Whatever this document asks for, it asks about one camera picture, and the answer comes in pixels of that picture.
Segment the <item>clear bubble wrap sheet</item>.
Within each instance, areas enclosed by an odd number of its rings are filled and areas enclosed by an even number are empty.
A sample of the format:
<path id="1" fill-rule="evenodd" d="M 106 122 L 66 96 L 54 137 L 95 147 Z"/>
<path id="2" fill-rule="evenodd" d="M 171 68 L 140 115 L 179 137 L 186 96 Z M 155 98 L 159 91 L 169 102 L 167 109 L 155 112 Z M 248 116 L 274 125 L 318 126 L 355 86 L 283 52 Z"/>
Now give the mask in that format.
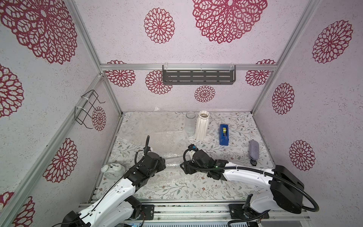
<path id="1" fill-rule="evenodd" d="M 149 139 L 152 151 L 165 159 L 166 169 L 156 175 L 155 183 L 190 183 L 193 176 L 180 168 L 182 155 L 191 144 L 186 129 L 185 112 L 126 112 L 116 135 L 109 162 L 122 164 L 126 169 L 143 156 Z"/>

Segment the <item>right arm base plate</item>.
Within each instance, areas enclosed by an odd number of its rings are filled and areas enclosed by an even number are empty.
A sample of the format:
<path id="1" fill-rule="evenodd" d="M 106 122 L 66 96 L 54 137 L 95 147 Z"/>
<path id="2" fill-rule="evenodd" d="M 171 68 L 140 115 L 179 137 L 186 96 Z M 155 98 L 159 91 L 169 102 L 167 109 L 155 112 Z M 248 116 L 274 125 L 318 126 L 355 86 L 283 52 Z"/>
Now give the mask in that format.
<path id="1" fill-rule="evenodd" d="M 231 203 L 228 205 L 229 212 L 231 219 L 241 219 L 241 220 L 247 220 L 247 219 L 269 219 L 269 214 L 265 213 L 263 216 L 261 216 L 260 213 L 254 211 L 251 208 L 245 208 L 244 203 Z"/>

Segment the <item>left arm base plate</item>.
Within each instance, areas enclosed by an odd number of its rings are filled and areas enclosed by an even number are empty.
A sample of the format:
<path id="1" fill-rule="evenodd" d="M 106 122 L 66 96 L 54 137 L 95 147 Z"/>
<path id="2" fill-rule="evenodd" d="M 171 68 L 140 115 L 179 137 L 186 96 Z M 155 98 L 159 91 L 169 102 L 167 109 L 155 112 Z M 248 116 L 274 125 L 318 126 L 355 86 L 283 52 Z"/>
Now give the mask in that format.
<path id="1" fill-rule="evenodd" d="M 154 219 L 155 205 L 140 205 L 134 209 L 132 218 L 133 220 L 153 220 Z"/>

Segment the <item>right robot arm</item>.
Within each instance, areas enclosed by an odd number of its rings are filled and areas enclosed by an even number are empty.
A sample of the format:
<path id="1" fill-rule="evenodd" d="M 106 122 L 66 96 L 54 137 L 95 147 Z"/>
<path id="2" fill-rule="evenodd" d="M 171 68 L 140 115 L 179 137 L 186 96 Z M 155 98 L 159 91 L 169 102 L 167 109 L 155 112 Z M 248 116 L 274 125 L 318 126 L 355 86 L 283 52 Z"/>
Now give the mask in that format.
<path id="1" fill-rule="evenodd" d="M 241 182 L 264 189 L 262 193 L 248 195 L 228 225 L 263 219 L 278 208 L 293 214 L 320 210 L 318 203 L 304 191 L 304 184 L 284 166 L 277 165 L 273 169 L 239 166 L 227 160 L 213 159 L 193 144 L 182 157 L 180 167 L 187 175 L 201 172 L 214 180 Z"/>

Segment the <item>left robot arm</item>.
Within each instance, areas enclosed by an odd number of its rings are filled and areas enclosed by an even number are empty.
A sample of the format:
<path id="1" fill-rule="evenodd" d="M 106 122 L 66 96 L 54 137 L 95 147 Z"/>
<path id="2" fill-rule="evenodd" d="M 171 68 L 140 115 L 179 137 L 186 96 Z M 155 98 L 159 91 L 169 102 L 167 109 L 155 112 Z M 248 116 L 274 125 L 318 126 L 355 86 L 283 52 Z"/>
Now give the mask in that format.
<path id="1" fill-rule="evenodd" d="M 143 157 L 132 166 L 108 191 L 89 207 L 69 212 L 60 227 L 114 227 L 129 218 L 137 218 L 141 202 L 133 195 L 156 173 L 166 169 L 165 159 L 151 151 L 147 136 Z"/>

